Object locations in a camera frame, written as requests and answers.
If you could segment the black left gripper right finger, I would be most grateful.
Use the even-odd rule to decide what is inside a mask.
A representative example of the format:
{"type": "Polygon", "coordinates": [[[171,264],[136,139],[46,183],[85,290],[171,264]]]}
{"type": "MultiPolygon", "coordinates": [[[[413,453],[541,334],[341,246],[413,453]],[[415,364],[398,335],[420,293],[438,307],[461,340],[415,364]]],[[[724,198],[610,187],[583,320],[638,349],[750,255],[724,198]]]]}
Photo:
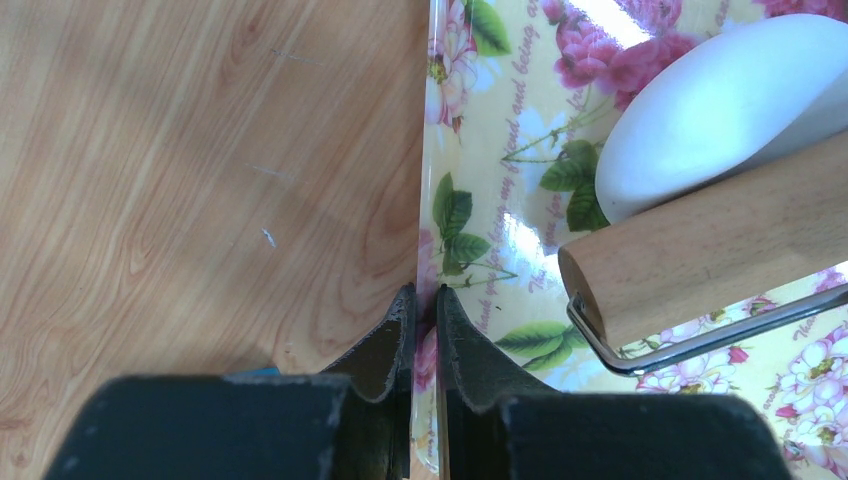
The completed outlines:
{"type": "Polygon", "coordinates": [[[444,479],[787,479],[772,432],[727,395],[562,393],[435,297],[444,479]]]}

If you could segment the white dough ball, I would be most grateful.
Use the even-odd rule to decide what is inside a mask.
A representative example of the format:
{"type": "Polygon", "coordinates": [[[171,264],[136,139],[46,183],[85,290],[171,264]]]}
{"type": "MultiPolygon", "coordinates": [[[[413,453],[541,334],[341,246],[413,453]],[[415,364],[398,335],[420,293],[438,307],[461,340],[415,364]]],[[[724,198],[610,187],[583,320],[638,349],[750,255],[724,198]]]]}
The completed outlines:
{"type": "Polygon", "coordinates": [[[847,26],[790,14],[737,27],[665,68],[600,154],[595,192],[618,223],[847,127],[847,26]]]}

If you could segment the wooden rolling pin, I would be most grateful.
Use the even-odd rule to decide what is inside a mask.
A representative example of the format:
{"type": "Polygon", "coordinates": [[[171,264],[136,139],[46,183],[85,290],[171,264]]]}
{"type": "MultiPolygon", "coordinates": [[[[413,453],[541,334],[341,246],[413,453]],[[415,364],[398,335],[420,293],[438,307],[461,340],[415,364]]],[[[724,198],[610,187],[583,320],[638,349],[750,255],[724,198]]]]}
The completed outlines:
{"type": "Polygon", "coordinates": [[[634,358],[634,341],[835,266],[847,257],[847,137],[572,241],[567,315],[611,372],[638,376],[847,302],[837,286],[634,358]]]}

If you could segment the floral yellow tray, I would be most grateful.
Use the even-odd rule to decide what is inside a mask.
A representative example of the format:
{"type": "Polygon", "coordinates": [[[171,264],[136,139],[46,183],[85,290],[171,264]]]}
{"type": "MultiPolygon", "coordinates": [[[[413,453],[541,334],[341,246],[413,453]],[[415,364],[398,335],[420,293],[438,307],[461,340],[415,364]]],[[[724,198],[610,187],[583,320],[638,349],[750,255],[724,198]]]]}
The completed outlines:
{"type": "Polygon", "coordinates": [[[565,392],[735,394],[797,479],[847,475],[847,311],[638,378],[571,326],[557,251],[606,220],[593,164],[662,69],[731,29],[843,1],[435,1],[426,77],[418,307],[453,288],[471,323],[565,392]]]}

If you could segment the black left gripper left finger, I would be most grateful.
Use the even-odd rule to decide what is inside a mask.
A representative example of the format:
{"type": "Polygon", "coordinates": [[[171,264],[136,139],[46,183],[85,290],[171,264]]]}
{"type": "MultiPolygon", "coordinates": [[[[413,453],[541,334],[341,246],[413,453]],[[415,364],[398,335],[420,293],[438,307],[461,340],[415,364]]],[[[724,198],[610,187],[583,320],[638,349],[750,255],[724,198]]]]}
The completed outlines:
{"type": "Polygon", "coordinates": [[[128,375],[75,417],[49,479],[406,479],[416,294],[314,374],[128,375]]]}

